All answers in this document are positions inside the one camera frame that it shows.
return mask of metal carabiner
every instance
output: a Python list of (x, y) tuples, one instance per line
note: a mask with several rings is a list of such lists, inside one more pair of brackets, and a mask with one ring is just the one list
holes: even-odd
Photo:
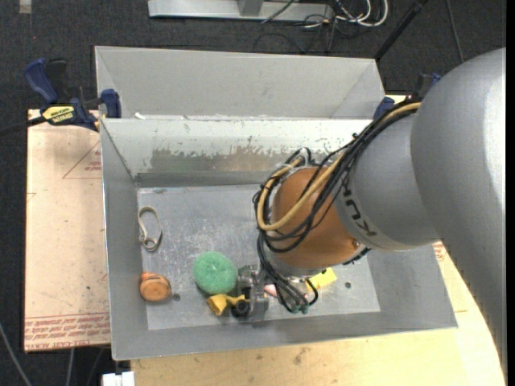
[[(146, 234), (146, 228), (142, 222), (142, 214), (145, 213), (146, 211), (149, 211), (150, 213), (154, 213), (155, 219), (158, 222), (159, 236), (157, 238), (149, 237)], [(159, 220), (159, 216), (158, 216), (157, 212), (155, 211), (155, 209), (150, 206), (145, 206), (145, 207), (140, 208), (139, 212), (138, 212), (138, 224), (139, 224), (139, 228), (142, 230), (142, 234), (139, 237), (139, 243), (141, 243), (148, 252), (154, 252), (155, 250), (157, 250), (157, 248), (161, 244), (161, 239), (163, 238), (163, 227), (161, 226), (161, 221)]]

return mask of black wire bundle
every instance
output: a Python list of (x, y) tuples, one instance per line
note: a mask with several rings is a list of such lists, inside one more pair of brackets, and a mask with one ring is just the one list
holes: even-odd
[[(334, 204), (336, 196), (340, 193), (341, 189), (345, 184), (348, 183), (348, 176), (351, 174), (351, 170), (353, 166), (356, 164), (357, 159), (361, 155), (361, 153), (365, 150), (365, 148), (370, 144), (370, 142), (384, 129), (395, 123), (396, 121), (401, 120), (404, 117), (407, 117), (416, 112), (416, 109), (407, 109), (402, 110), (397, 113), (397, 111), (403, 106), (408, 105), (407, 102), (402, 102), (391, 110), (386, 111), (383, 115), (378, 117), (376, 120), (372, 121), (367, 127), (363, 129), (360, 134), (354, 134), (354, 138), (345, 146), (339, 148), (331, 152), (320, 164), (316, 165), (315, 162), (311, 159), (311, 152), (308, 150), (308, 157), (305, 163), (310, 166), (316, 166), (317, 169), (315, 173), (311, 176), (307, 185), (304, 187), (303, 193), (299, 196), (299, 199), (303, 197), (303, 195), (307, 192), (313, 182), (317, 179), (320, 171), (327, 167), (328, 162), (337, 154), (344, 153), (340, 158), (338, 163), (336, 163), (336, 169), (329, 175), (328, 180), (323, 185), (322, 190), (317, 196), (313, 208), (311, 209), (309, 215), (298, 224), (293, 230), (289, 232), (280, 232), (276, 231), (277, 236), (270, 236), (265, 230), (259, 228), (259, 237), (257, 239), (257, 254), (259, 255), (259, 260), (261, 262), (262, 268), (265, 270), (267, 276), (270, 280), (276, 285), (278, 289), (278, 298), (279, 301), (290, 311), (291, 313), (296, 313), (296, 311), (302, 310), (303, 313), (307, 312), (307, 308), (316, 302), (318, 298), (318, 293), (314, 289), (313, 285), (307, 280), (307, 284), (310, 285), (312, 289), (314, 289), (315, 298), (309, 302), (294, 286), (290, 284), (288, 279), (282, 277), (272, 266), (271, 263), (266, 259), (266, 255), (264, 252), (264, 246), (275, 253), (286, 253), (297, 248), (303, 240), (306, 238), (307, 234), (316, 228), (327, 215), (330, 207)], [(297, 150), (293, 153), (285, 162), (286, 165), (291, 164), (296, 158), (301, 155), (302, 149)], [(263, 183), (260, 191), (256, 193), (253, 197), (254, 208), (256, 211), (256, 216), (258, 215), (258, 202), (262, 196), (262, 193), (267, 189), (267, 195), (264, 200), (264, 208), (263, 208), (263, 216), (264, 221), (270, 224), (270, 196), (272, 190), (281, 182), (281, 180), (285, 176), (271, 176), (267, 179), (265, 183)], [(316, 224), (315, 217), (320, 211), (321, 207), (331, 199), (328, 207), (325, 209), (325, 212), (322, 214), (320, 219)], [(284, 241), (288, 239), (293, 239), (293, 242), (288, 244), (284, 248), (278, 248), (274, 246), (274, 242)], [(352, 257), (350, 260), (346, 261), (345, 264), (353, 262), (362, 256), (365, 255), (366, 252), (369, 251), (369, 248), (365, 248), (360, 251), (356, 256)], [(285, 299), (282, 297), (281, 290), (283, 290), (288, 296), (290, 296), (297, 306), (295, 309), (290, 308)]]

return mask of white cable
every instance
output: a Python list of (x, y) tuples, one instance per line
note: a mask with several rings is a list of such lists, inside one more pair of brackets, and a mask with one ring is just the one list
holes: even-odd
[(3, 342), (6, 344), (7, 351), (9, 352), (9, 356), (12, 359), (14, 365), (18, 369), (19, 375), (22, 377), (23, 381), (27, 386), (32, 386), (31, 382), (29, 381), (27, 375), (22, 369), (22, 365), (19, 363), (18, 359), (16, 358), (16, 355), (13, 352), (12, 347), (10, 346), (9, 340), (7, 339), (6, 332), (3, 331), (2, 323), (0, 322), (0, 335), (2, 336)]
[(336, 18), (338, 20), (349, 22), (349, 23), (358, 23), (364, 27), (380, 26), (382, 23), (385, 22), (386, 18), (388, 17), (388, 11), (389, 11), (388, 0), (381, 0), (382, 5), (383, 5), (383, 15), (375, 23), (367, 23), (365, 21), (372, 13), (372, 3), (370, 2), (370, 0), (365, 0), (365, 1), (367, 2), (367, 7), (368, 7), (367, 14), (365, 14), (365, 15), (360, 14), (359, 16), (354, 17), (340, 3), (339, 4), (340, 9), (347, 15), (347, 17), (345, 17), (343, 15), (339, 15), (339, 16), (336, 16)]
[(386, 18), (388, 17), (388, 0), (382, 0), (383, 1), (383, 16), (375, 23), (360, 23), (361, 26), (366, 27), (377, 27), (380, 26), (382, 23), (385, 22)]

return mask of metal stand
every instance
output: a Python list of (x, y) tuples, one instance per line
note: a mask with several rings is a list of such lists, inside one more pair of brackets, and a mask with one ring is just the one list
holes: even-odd
[[(287, 2), (265, 0), (150, 0), (148, 8), (151, 18), (266, 20), (278, 13), (286, 4)], [(330, 17), (332, 9), (326, 4), (294, 2), (274, 17), (274, 20), (302, 22), (313, 14)]]

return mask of cardboard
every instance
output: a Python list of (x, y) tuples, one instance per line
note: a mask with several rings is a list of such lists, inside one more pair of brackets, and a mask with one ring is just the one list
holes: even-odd
[(25, 351), (110, 343), (103, 213), (99, 134), (30, 128)]

